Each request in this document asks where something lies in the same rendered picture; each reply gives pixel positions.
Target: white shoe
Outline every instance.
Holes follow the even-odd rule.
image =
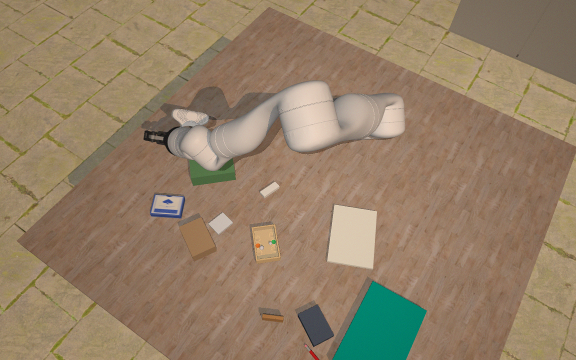
[[[179,121],[181,126],[197,126],[208,123],[208,115],[203,112],[190,111],[186,109],[174,109],[172,111],[174,120]]]

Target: stone tile floor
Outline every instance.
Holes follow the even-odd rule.
[[[17,239],[267,7],[576,146],[576,85],[458,0],[200,1],[0,0],[0,360],[165,359]],[[502,359],[576,360],[576,158]]]

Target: blue card box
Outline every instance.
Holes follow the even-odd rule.
[[[181,219],[186,198],[182,194],[155,193],[150,207],[151,217]]]

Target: red pen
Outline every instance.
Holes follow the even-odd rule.
[[[315,355],[315,353],[311,350],[311,348],[309,348],[308,345],[306,345],[306,342],[303,343],[303,346],[306,347],[306,350],[310,352],[310,355],[312,355],[312,357],[315,358],[315,360],[320,360],[320,358],[318,358],[317,355]]]

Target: wooden floor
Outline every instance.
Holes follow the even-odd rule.
[[[19,243],[171,360],[309,359],[294,309],[315,301],[336,334],[366,276],[427,310],[410,360],[498,360],[576,147],[273,9],[164,109],[215,126],[307,80],[401,95],[406,132],[298,153],[277,121],[237,180],[192,186],[188,161],[138,129]],[[143,127],[171,126],[160,110]],[[156,192],[185,195],[184,217],[224,212],[217,252],[193,261],[177,221],[149,215]],[[333,204],[377,211],[373,270],[326,262]],[[256,264],[263,222],[281,260]]]

